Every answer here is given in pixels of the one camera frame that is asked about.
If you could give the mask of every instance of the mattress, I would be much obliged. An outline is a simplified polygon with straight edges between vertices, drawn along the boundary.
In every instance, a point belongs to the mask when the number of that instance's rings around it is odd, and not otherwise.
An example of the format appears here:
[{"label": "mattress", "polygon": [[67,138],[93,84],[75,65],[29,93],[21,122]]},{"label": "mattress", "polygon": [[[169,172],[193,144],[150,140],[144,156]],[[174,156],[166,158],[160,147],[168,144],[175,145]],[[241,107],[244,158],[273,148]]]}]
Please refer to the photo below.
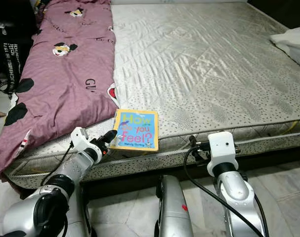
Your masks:
[{"label": "mattress", "polygon": [[[269,41],[284,26],[242,2],[113,5],[112,12],[116,96],[121,108],[158,111],[159,151],[111,151],[86,181],[179,166],[192,134],[206,141],[228,130],[240,156],[300,146],[300,66]],[[113,123],[88,134],[99,137]],[[35,188],[69,143],[66,135],[25,152],[5,174]]]}]

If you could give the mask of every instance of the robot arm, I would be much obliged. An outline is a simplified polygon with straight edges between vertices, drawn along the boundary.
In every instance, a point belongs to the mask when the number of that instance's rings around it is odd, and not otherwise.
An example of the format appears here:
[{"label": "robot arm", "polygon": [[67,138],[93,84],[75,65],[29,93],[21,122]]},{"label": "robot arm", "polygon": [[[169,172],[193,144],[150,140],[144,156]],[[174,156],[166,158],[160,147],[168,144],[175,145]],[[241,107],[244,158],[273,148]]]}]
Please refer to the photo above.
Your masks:
[{"label": "robot arm", "polygon": [[[261,218],[254,206],[255,193],[251,185],[237,171],[235,146],[230,132],[213,133],[208,136],[211,161],[208,173],[215,177],[215,189],[220,198],[234,207],[264,235]],[[238,216],[225,208],[225,225],[228,237],[258,237]]]},{"label": "robot arm", "polygon": [[[78,224],[76,218],[83,216],[82,209],[76,206],[81,200],[79,183],[101,161],[108,151],[105,143],[110,143],[116,134],[111,130],[88,141],[85,129],[75,128],[71,138],[79,152],[63,162],[32,195],[11,206],[3,220],[4,237],[56,237],[68,222]],[[66,218],[69,209],[72,215]]]},{"label": "robot arm", "polygon": [[156,187],[160,199],[154,237],[193,237],[186,200],[176,177],[163,175]]}]

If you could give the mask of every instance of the pink blanket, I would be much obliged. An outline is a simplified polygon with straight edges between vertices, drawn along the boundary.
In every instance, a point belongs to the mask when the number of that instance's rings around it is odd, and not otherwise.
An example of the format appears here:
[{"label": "pink blanket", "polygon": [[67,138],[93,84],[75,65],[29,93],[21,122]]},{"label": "pink blanket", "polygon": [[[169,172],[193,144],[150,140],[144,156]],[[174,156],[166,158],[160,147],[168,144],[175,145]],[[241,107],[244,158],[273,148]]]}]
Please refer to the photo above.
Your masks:
[{"label": "pink blanket", "polygon": [[0,174],[25,149],[108,119],[117,108],[110,0],[51,0],[33,40],[0,135]]}]

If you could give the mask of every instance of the red marking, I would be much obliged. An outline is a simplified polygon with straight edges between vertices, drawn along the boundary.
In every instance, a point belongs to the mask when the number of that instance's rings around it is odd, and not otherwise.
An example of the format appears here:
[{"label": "red marking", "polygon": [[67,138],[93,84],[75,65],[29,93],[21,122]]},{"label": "red marking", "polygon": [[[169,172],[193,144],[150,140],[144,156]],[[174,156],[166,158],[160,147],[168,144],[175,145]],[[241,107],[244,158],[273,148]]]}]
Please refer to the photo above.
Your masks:
[{"label": "red marking", "polygon": [[187,208],[186,205],[183,204],[181,207],[182,207],[185,211],[188,211],[188,208]]},{"label": "red marking", "polygon": [[115,89],[114,89],[114,88],[111,88],[111,89],[109,90],[109,95],[110,95],[111,97],[113,97],[113,98],[116,99]]}]

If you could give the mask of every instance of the yellow book cover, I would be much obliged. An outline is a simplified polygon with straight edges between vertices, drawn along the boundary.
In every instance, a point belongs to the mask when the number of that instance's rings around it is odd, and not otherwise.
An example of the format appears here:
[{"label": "yellow book cover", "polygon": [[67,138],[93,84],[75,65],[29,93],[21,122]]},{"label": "yellow book cover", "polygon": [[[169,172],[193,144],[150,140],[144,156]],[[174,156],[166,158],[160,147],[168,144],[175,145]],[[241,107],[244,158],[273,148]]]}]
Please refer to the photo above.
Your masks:
[{"label": "yellow book cover", "polygon": [[158,113],[119,109],[114,129],[117,136],[110,143],[111,149],[158,151]]}]

